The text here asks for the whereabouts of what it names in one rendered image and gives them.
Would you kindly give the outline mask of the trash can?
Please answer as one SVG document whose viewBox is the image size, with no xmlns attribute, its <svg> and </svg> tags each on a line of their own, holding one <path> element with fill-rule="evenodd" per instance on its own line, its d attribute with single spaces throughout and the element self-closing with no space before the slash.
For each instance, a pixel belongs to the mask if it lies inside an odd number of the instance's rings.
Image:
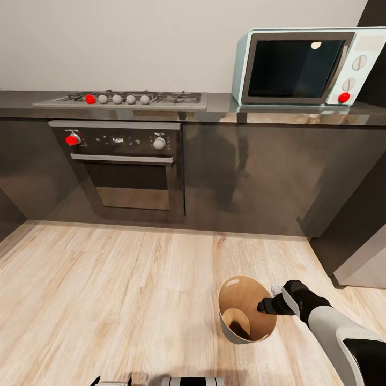
<svg viewBox="0 0 386 386">
<path fill-rule="evenodd" d="M 226 284 L 233 280 L 237 283 Z M 225 337 L 233 344 L 262 342 L 274 333 L 277 315 L 257 311 L 259 302 L 273 298 L 257 280 L 233 276 L 221 286 L 218 294 L 220 323 Z"/>
</svg>

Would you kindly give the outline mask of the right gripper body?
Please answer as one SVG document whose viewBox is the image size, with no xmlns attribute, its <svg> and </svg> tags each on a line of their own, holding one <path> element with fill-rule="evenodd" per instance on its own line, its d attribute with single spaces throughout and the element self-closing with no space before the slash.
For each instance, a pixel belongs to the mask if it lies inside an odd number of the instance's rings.
<svg viewBox="0 0 386 386">
<path fill-rule="evenodd" d="M 267 314 L 295 316 L 295 312 L 293 310 L 292 312 L 288 312 L 281 307 L 279 296 L 277 295 L 274 298 L 264 298 L 263 303 Z"/>
</svg>

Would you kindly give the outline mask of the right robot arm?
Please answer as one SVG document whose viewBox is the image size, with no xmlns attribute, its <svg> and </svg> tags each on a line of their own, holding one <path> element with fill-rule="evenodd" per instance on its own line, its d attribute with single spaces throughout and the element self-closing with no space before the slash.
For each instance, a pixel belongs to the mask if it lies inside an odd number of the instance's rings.
<svg viewBox="0 0 386 386">
<path fill-rule="evenodd" d="M 364 328 L 300 280 L 272 284 L 257 311 L 298 316 L 317 339 L 345 386 L 386 386 L 386 339 Z"/>
</svg>

